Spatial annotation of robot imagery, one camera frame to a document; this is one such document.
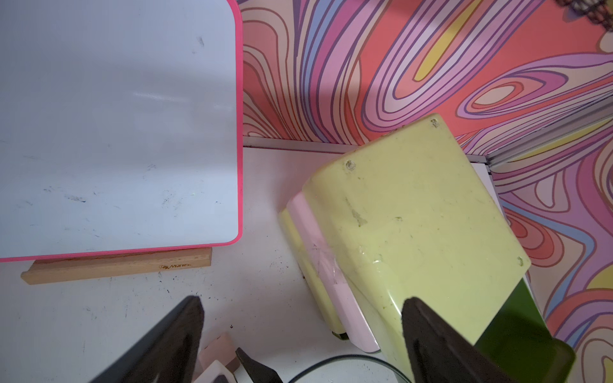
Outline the green top drawer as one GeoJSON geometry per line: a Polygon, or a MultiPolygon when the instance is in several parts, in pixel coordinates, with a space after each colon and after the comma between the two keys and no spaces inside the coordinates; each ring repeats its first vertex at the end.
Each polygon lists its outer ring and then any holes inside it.
{"type": "Polygon", "coordinates": [[[475,347],[516,382],[565,382],[576,354],[546,327],[522,279],[475,347]]]}

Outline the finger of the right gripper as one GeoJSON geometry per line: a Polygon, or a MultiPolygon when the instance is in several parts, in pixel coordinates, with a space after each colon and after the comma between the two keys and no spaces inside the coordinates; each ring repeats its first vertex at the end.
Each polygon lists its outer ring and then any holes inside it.
{"type": "Polygon", "coordinates": [[[276,371],[249,357],[241,348],[236,349],[236,357],[253,383],[283,383],[276,371]]]}

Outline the yellow green drawer cabinet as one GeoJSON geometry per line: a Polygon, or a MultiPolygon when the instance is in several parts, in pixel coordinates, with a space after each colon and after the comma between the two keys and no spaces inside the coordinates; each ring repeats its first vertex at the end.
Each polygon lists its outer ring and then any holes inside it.
{"type": "Polygon", "coordinates": [[[279,222],[330,329],[408,378],[407,299],[475,344],[531,264],[437,114],[320,167],[279,222]]]}

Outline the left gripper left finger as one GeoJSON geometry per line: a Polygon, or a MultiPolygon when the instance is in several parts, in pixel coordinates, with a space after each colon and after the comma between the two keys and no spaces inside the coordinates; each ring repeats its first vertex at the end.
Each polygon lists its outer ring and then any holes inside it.
{"type": "Polygon", "coordinates": [[[183,299],[94,382],[190,382],[204,325],[198,296],[183,299]]]}

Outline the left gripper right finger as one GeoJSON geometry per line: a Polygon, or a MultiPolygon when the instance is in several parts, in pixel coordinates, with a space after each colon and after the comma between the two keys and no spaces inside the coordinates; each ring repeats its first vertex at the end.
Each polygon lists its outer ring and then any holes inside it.
{"type": "Polygon", "coordinates": [[[402,334],[416,382],[512,382],[417,297],[405,300],[402,334]]]}

